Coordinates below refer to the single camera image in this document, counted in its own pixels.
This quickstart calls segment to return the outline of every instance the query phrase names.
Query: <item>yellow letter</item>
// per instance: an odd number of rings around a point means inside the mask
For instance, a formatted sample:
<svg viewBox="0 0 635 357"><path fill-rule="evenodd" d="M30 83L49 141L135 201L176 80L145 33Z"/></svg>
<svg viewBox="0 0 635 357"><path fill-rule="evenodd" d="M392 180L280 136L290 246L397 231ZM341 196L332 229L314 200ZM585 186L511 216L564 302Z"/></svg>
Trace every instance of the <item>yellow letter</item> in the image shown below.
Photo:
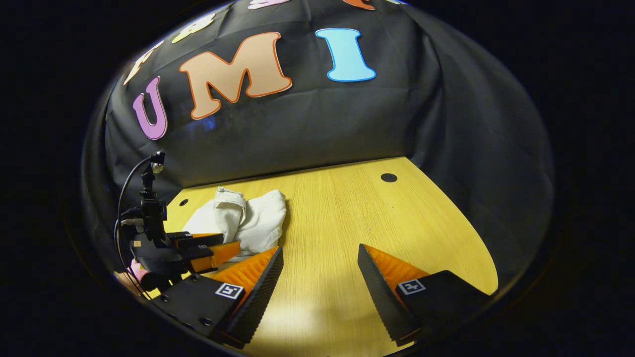
<svg viewBox="0 0 635 357"><path fill-rule="evenodd" d="M128 74L128 78L126 78L125 81L123 81L123 85L128 84L128 81L132 79L132 77L135 76L135 74L137 74L137 72L139 71L139 69L141 68L141 64L144 63L145 61L148 60L148 58L150 58L150 55L152 54L152 52L154 52L154 50L157 49L157 47L161 46L161 44L163 43L163 41L159 42L158 44L155 44L154 47L152 47L148 52L146 52L143 56L141 56L136 62L135 65L132 66L132 69L130 70L130 74Z"/></svg>
<svg viewBox="0 0 635 357"><path fill-rule="evenodd" d="M172 43L177 43L181 41L182 39L186 38L187 36L195 33L196 31L204 29L207 25L211 24L212 21L214 21L214 15L216 14L212 13L204 17L201 17L200 19L196 20L193 24L188 25L186 28L182 29L181 33L179 33L176 37L174 37L174 39L172 40Z"/></svg>
<svg viewBox="0 0 635 357"><path fill-rule="evenodd" d="M245 72L249 76L248 97L263 97L291 88L276 54L278 32L265 32L246 38L240 44L231 63L212 52L203 52L184 62L179 70L190 80L194 110L192 119L201 119L220 109L220 101L211 97L208 85L225 99L238 101Z"/></svg>

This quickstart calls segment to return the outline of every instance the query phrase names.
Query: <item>pink object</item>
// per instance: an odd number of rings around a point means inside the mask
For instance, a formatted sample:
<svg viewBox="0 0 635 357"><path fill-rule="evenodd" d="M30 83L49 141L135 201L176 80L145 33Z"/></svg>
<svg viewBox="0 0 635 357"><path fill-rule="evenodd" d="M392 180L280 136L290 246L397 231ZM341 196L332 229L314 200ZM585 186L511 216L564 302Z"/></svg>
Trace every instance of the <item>pink object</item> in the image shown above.
<svg viewBox="0 0 635 357"><path fill-rule="evenodd" d="M148 273L147 270L141 267L141 264L138 263L136 259L132 260L130 267L132 268L132 272L135 273L135 276L137 277L137 279L139 279L139 281L141 281L141 278L143 278L143 276Z"/></svg>

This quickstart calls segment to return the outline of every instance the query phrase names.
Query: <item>blue letter i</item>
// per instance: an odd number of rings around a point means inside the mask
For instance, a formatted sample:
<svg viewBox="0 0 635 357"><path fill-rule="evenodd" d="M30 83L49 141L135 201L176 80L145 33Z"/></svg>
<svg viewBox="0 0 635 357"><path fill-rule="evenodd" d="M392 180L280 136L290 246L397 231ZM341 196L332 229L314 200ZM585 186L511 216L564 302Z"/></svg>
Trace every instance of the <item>blue letter i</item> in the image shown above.
<svg viewBox="0 0 635 357"><path fill-rule="evenodd" d="M353 29L322 29L316 36L326 40L333 57L333 69L327 77L336 82L358 82L375 78L375 71L368 68L361 56L357 42L359 31Z"/></svg>

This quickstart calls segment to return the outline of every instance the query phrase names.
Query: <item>foam letter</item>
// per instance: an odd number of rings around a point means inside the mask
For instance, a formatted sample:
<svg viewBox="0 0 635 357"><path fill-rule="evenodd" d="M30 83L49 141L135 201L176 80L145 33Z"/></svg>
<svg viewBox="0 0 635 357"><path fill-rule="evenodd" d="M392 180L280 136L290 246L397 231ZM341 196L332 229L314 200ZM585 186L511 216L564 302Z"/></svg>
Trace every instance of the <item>foam letter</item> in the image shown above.
<svg viewBox="0 0 635 357"><path fill-rule="evenodd" d="M247 37L240 44L231 63L212 52L203 52L185 61L179 70L190 80L194 110L192 119L201 119L220 109L220 101L211 97L208 85L225 99L236 103L244 74L249 76L248 97L263 97L291 88L291 79L285 77L276 53L278 32L265 32Z"/></svg>
<svg viewBox="0 0 635 357"><path fill-rule="evenodd" d="M327 77L336 82L358 82L375 78L375 71L368 68L361 55L357 37L360 33L353 29L322 29L316 36L326 39L333 58L333 69Z"/></svg>
<svg viewBox="0 0 635 357"><path fill-rule="evenodd" d="M143 93L139 94L132 103L132 108L137 113L137 119L139 120L141 129L144 131L145 136L152 140L161 138L165 135L165 131L168 129L168 120L166 119L165 108L163 108L163 102L161 101L161 96L159 95L159 80L159 77L153 79L145 89L150 95L150 101L152 102L154 112L157 115L156 123L150 124L150 121L148 120L148 115L146 114L144 108Z"/></svg>
<svg viewBox="0 0 635 357"><path fill-rule="evenodd" d="M286 3L287 1L289 0L251 0L251 5L247 6L247 8L249 10L256 10L259 8L264 8L265 6Z"/></svg>
<svg viewBox="0 0 635 357"><path fill-rule="evenodd" d="M155 44L154 47L152 47L148 52L146 52L143 56L141 56L135 62L135 65L132 66L132 69L130 70L130 73L128 74L128 77L126 78L125 81L123 81L123 85L128 84L128 81L131 80L132 77L134 77L135 74L137 74L137 72L141 68L141 64L144 63L145 61L147 61L148 58L150 58L150 55L152 54L152 52L154 52L154 50L156 50L157 47L161 46L162 43L163 43L163 41L159 42L158 44Z"/></svg>
<svg viewBox="0 0 635 357"><path fill-rule="evenodd" d="M195 33L196 31L204 29L205 27L207 27L207 25L211 24L214 21L214 15L216 14L212 13L209 15L205 15L196 20L193 24L190 24L186 28L182 29L181 33L174 37L172 43L177 43L187 36Z"/></svg>
<svg viewBox="0 0 635 357"><path fill-rule="evenodd" d="M344 0L344 2L347 3L347 4L353 5L353 6L357 7L357 8L364 9L364 10L374 10L375 9L375 7L372 6L372 5L364 4L362 2L362 0Z"/></svg>

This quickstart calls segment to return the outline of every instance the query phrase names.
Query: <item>black fabric backdrop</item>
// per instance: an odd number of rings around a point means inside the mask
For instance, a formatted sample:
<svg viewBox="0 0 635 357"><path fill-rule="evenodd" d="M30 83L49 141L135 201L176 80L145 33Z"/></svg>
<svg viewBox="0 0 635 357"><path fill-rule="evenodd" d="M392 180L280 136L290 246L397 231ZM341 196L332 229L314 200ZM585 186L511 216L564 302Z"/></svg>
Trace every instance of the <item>black fabric backdrop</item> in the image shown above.
<svg viewBox="0 0 635 357"><path fill-rule="evenodd" d="M155 188L167 200L196 185L407 156L480 234L499 286L531 261L551 214L551 151L536 108L498 60L407 5L375 1L377 10L366 11L343 1L290 1L248 10L248 3L224 6L211 25L177 44L166 41L123 86L132 62L147 51L141 49L106 91L86 137L83 196L93 239L112 269L121 270L110 238L113 198L132 167L159 149L167 152L166 168ZM329 27L361 33L359 47L376 78L326 77L333 63L315 31ZM293 86L250 98L246 78L235 104L212 92L222 103L213 124L192 120L189 82L178 67L204 51L230 62L244 39L270 31L281 34L277 56ZM152 141L132 101L157 75L169 124ZM145 106L154 120L149 100ZM139 190L137 178L127 204L138 203Z"/></svg>

